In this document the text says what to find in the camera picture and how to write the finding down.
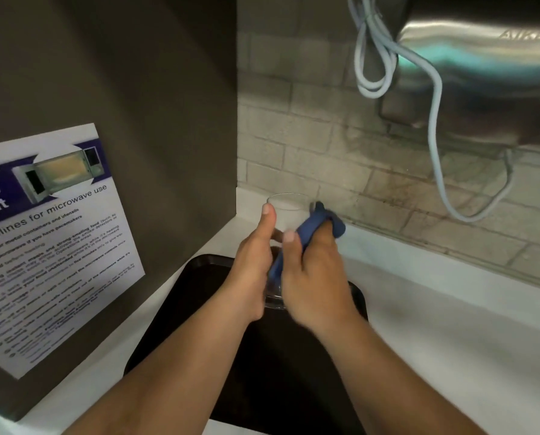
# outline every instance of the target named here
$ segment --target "person's left arm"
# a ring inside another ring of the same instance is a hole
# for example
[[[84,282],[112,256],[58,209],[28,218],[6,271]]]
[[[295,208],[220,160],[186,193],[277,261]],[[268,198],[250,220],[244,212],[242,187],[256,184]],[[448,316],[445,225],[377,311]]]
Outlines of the person's left arm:
[[[65,434],[202,433],[246,327],[264,312],[275,223],[274,208],[264,205],[216,294]]]

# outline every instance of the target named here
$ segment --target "fingernail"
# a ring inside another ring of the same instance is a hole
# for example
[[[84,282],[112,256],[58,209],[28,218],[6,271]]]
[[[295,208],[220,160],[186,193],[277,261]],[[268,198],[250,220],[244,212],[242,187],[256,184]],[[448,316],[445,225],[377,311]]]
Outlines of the fingernail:
[[[293,230],[287,230],[284,232],[284,236],[282,237],[282,241],[284,242],[292,242],[294,241],[294,231]]]

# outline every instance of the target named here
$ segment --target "person's right arm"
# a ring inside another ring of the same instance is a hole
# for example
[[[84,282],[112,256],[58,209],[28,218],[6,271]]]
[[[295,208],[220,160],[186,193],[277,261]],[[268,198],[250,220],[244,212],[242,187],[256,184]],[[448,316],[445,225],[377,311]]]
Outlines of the person's right arm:
[[[367,431],[484,434],[383,342],[353,304],[330,222],[302,256],[297,234],[283,238],[282,295],[294,320],[324,345]]]

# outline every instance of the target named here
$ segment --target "dark brown wall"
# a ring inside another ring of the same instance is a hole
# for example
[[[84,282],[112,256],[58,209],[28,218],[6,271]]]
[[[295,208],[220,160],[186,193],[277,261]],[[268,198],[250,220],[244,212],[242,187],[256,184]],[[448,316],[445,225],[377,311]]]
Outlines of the dark brown wall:
[[[235,214],[235,0],[199,1],[0,0],[0,141],[95,123],[146,272],[20,380],[0,369],[6,417]]]

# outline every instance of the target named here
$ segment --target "drinking glass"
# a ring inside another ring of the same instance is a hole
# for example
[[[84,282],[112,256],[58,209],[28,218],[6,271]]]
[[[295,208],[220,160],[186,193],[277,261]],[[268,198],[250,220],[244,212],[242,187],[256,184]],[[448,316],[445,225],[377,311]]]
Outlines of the drinking glass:
[[[268,203],[276,210],[276,228],[282,232],[296,230],[309,216],[314,204],[312,198],[305,194],[285,192],[268,198]],[[280,283],[270,280],[266,285],[266,307],[284,309]]]

